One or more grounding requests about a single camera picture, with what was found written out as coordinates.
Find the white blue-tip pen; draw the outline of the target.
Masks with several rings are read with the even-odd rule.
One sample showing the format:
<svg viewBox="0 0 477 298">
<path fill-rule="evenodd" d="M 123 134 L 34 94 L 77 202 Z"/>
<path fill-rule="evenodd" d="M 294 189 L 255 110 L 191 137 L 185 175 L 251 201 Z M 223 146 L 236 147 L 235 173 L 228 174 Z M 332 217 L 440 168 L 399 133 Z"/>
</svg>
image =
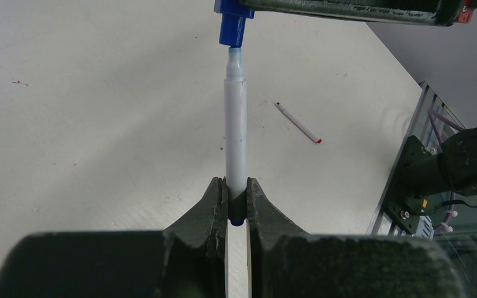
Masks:
<svg viewBox="0 0 477 298">
<path fill-rule="evenodd" d="M 228 216 L 233 226 L 243 225 L 247 203 L 247 81 L 242 49 L 230 47 L 224 80 L 225 178 Z"/>
</svg>

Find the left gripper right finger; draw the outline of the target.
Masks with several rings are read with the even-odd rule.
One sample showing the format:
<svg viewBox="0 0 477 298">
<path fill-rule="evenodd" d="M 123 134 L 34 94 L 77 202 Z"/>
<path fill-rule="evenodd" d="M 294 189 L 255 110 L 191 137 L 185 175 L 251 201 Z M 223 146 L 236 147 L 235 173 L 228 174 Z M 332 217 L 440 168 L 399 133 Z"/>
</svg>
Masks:
<svg viewBox="0 0 477 298">
<path fill-rule="evenodd" d="M 417 237 L 310 234 L 249 178 L 246 189 L 251 297 L 464 297 L 436 243 Z"/>
</svg>

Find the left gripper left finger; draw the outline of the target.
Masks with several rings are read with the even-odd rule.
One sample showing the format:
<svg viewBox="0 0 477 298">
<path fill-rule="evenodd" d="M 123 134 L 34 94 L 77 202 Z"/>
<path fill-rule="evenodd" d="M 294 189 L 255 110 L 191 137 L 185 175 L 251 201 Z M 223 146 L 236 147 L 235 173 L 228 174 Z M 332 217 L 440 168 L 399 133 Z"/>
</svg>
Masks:
<svg viewBox="0 0 477 298">
<path fill-rule="evenodd" d="M 225 297 L 226 181 L 164 230 L 33 233 L 0 268 L 0 297 Z"/>
</svg>

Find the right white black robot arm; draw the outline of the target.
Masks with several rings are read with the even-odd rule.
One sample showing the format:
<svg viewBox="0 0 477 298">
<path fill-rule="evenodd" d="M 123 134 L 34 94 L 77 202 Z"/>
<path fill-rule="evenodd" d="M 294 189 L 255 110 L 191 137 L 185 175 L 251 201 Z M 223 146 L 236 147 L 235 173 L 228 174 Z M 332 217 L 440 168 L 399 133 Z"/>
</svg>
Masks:
<svg viewBox="0 0 477 298">
<path fill-rule="evenodd" d="M 449 27 L 468 23 L 477 1 L 242 1 L 247 8 L 312 17 Z M 477 128 L 443 142 L 441 153 L 406 166 L 404 185 L 419 196 L 452 191 L 477 195 Z"/>
</svg>

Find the blue grey pen cap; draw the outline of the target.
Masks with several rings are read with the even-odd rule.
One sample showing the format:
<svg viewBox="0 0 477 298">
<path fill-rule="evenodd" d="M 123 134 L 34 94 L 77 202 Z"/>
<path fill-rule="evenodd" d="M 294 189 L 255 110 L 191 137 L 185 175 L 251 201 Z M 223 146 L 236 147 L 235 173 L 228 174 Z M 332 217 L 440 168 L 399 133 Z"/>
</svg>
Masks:
<svg viewBox="0 0 477 298">
<path fill-rule="evenodd" d="M 214 12 L 221 15 L 219 43 L 231 48 L 241 48 L 247 19 L 255 11 L 239 0 L 215 0 Z"/>
</svg>

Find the white red-tip pen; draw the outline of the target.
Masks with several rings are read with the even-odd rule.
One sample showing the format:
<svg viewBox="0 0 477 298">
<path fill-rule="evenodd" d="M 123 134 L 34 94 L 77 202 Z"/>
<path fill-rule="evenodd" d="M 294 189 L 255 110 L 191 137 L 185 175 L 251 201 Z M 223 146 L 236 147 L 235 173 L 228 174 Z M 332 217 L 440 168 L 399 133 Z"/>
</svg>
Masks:
<svg viewBox="0 0 477 298">
<path fill-rule="evenodd" d="M 312 142 L 315 144 L 321 144 L 322 139 L 316 133 L 314 133 L 309 127 L 307 127 L 298 116 L 294 115 L 288 110 L 282 103 L 275 102 L 275 106 L 278 110 L 287 117 L 301 132 L 303 132 Z"/>
</svg>

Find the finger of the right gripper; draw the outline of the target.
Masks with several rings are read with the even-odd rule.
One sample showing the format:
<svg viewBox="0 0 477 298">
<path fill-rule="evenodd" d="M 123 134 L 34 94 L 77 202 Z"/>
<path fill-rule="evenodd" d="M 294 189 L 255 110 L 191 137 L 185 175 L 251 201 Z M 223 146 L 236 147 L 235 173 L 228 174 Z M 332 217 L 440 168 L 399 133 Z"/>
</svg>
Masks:
<svg viewBox="0 0 477 298">
<path fill-rule="evenodd" d="M 245 0 L 240 3 L 256 11 L 429 26 L 452 25 L 457 21 L 465 7 L 464 1 L 452 0 Z"/>
</svg>

